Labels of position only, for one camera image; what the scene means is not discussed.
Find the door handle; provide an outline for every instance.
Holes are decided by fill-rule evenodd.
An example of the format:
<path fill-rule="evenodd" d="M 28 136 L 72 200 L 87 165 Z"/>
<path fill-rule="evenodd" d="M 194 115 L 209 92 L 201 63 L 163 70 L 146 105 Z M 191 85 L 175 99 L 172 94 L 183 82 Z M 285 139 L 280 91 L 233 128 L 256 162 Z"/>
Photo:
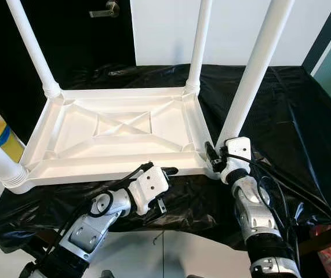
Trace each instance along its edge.
<path fill-rule="evenodd" d="M 94 17 L 118 17 L 120 12 L 120 7 L 118 3 L 114 0 L 108 0 L 106 3 L 107 10 L 90 10 L 89 16 Z"/>

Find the black door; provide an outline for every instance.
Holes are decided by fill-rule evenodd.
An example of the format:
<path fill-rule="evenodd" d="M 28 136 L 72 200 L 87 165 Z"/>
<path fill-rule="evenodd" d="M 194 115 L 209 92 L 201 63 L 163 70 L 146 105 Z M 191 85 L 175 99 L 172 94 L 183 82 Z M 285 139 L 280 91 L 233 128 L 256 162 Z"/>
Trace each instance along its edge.
<path fill-rule="evenodd" d="M 135 65 L 129 0 L 119 16 L 89 16 L 107 0 L 23 0 L 37 40 L 62 89 L 78 69 L 108 63 Z M 0 113 L 27 142 L 46 98 L 5 0 L 0 0 Z"/>

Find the yellow container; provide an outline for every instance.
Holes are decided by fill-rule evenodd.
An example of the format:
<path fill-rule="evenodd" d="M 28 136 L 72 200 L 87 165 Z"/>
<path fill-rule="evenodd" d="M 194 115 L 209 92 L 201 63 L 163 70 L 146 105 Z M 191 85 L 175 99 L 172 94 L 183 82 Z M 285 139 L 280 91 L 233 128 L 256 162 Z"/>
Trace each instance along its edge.
<path fill-rule="evenodd" d="M 17 140 L 15 134 L 3 120 L 0 120 L 0 147 L 14 162 L 20 160 L 24 151 L 23 146 Z"/>

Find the tile floor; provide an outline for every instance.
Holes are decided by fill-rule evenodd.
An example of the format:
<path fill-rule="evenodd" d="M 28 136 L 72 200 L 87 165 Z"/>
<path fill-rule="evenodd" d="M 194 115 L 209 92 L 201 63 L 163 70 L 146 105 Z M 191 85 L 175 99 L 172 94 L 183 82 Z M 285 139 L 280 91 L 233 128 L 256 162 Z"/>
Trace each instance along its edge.
<path fill-rule="evenodd" d="M 116 278 L 184 278 L 194 274 L 205 278 L 250 277 L 246 252 L 235 251 L 199 236 L 166 231 L 110 233 L 84 278 L 98 278 L 110 269 Z M 0 277 L 18 277 L 33 258 L 18 250 L 4 254 L 0 250 Z"/>

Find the black plastic sheet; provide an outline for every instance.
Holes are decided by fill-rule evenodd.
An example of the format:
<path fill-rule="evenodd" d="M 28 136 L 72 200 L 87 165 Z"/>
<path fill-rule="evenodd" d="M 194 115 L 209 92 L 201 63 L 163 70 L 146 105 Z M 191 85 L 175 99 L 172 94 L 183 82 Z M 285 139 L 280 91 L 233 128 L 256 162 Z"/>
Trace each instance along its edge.
<path fill-rule="evenodd" d="M 189 65 L 130 67 L 105 65 L 75 71 L 65 87 L 72 89 L 184 86 Z M 204 65 L 199 102 L 210 135 L 216 142 L 244 67 Z M 254 150 L 276 169 L 296 177 L 306 190 L 324 197 L 331 207 L 331 99 L 301 67 L 270 67 L 241 131 Z M 230 188 L 202 175 L 172 177 L 161 215 L 156 204 L 144 216 L 120 218 L 110 231 L 173 229 L 201 235 L 240 248 Z M 0 248 L 25 249 L 44 229 L 56 229 L 84 199 L 112 182 L 40 186 L 22 195 L 4 190 L 0 198 Z M 268 185 L 273 205 L 277 191 Z M 328 221 L 312 205 L 284 191 L 292 218 L 302 226 Z"/>

